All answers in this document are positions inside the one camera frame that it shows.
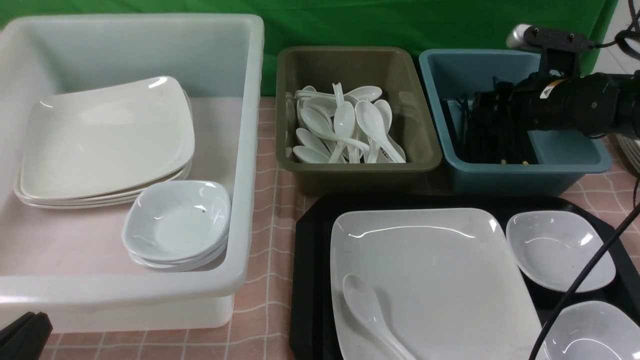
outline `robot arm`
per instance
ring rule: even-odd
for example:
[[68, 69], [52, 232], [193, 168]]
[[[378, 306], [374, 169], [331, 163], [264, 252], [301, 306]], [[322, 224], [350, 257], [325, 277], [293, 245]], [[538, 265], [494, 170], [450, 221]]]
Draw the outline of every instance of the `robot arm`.
[[520, 24], [507, 46], [541, 52], [538, 72], [515, 85], [502, 83], [502, 90], [476, 93], [474, 107], [501, 108], [527, 130], [640, 137], [640, 72], [581, 78], [580, 54], [596, 45], [567, 31]]

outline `black serving tray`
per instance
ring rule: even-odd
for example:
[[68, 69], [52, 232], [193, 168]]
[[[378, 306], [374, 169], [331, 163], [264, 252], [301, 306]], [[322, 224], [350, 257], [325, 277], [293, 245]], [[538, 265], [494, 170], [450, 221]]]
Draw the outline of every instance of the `black serving tray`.
[[[526, 211], [563, 210], [585, 218], [603, 240], [614, 228], [582, 208], [556, 197], [444, 197], [401, 194], [336, 194], [319, 199], [296, 223], [289, 345], [297, 360], [342, 360], [330, 290], [329, 244], [335, 219], [349, 211], [478, 208], [491, 213], [504, 230], [509, 219]], [[609, 250], [617, 274], [606, 287], [576, 294], [568, 305], [587, 300], [608, 302], [640, 324], [640, 275], [624, 246]], [[562, 293], [548, 290], [522, 274], [543, 323]]]

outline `white plastic bin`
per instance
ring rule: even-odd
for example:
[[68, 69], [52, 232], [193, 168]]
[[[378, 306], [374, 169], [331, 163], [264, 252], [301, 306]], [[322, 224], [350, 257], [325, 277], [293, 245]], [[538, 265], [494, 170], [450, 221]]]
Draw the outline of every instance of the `white plastic bin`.
[[[252, 234], [264, 25], [253, 15], [28, 17], [0, 33], [0, 327], [44, 311], [55, 332], [217, 327], [232, 314]], [[135, 265], [120, 232], [130, 204], [45, 210], [13, 194], [39, 99], [154, 76], [192, 99], [191, 179], [232, 194], [229, 241], [207, 270]]]

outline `white wall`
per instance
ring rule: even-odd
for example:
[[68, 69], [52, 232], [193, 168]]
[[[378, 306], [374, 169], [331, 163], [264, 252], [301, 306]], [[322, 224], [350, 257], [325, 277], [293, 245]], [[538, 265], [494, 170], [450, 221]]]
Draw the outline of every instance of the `white wall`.
[[[634, 0], [636, 11], [640, 10], [640, 0]], [[616, 11], [611, 18], [609, 29], [604, 37], [604, 42], [610, 42], [620, 30], [624, 30], [631, 23], [631, 15], [627, 0], [618, 0]], [[640, 70], [640, 61], [625, 55], [618, 46], [610, 46], [600, 50], [600, 56], [596, 61], [593, 72], [608, 72], [610, 74], [631, 74]]]

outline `brown plastic tray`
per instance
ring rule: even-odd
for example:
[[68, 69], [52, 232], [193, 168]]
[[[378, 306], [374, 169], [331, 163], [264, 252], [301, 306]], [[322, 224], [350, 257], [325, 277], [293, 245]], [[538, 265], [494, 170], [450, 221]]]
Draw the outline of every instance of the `brown plastic tray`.
[[[291, 151], [298, 123], [287, 114], [287, 94], [312, 85], [333, 93], [364, 85], [382, 88], [394, 118], [389, 135], [403, 147], [406, 164], [304, 164]], [[406, 191], [439, 166], [442, 152], [411, 56], [395, 47], [290, 47], [278, 55], [276, 157], [293, 173], [305, 195], [335, 192]]]

